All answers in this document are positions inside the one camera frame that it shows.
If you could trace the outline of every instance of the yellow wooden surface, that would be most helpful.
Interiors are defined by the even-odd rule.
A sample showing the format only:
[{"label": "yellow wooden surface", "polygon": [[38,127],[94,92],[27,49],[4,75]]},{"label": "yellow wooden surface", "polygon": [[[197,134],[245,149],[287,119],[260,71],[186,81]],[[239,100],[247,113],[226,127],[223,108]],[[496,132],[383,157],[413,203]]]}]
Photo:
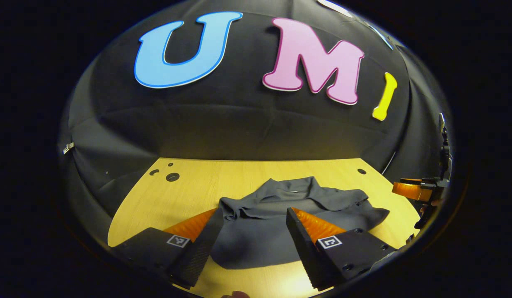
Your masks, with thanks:
[{"label": "yellow wooden surface", "polygon": [[[360,174],[362,168],[366,174]],[[158,169],[160,172],[150,175]],[[166,181],[176,172],[180,178]],[[321,187],[362,189],[374,207],[390,211],[370,233],[395,248],[405,245],[419,216],[406,198],[361,159],[318,161],[212,161],[158,159],[140,178],[114,215],[108,243],[114,247],[145,228],[160,230],[218,206],[221,197],[241,199],[265,181],[313,176]],[[305,298],[319,293],[311,287],[300,261],[261,268],[227,270],[211,258],[189,292],[221,297],[243,291],[251,298]]]}]

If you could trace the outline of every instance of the blue letter u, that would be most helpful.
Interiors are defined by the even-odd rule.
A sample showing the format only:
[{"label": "blue letter u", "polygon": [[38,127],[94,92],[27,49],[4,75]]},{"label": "blue letter u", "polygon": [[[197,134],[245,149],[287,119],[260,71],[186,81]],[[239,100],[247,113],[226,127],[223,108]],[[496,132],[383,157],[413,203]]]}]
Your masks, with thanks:
[{"label": "blue letter u", "polygon": [[182,63],[168,63],[165,53],[169,36],[183,21],[162,25],[144,34],[136,55],[135,78],[150,88],[168,88],[185,85],[211,73],[225,53],[230,24],[243,16],[240,12],[215,12],[197,18],[203,23],[203,34],[197,54]]}]

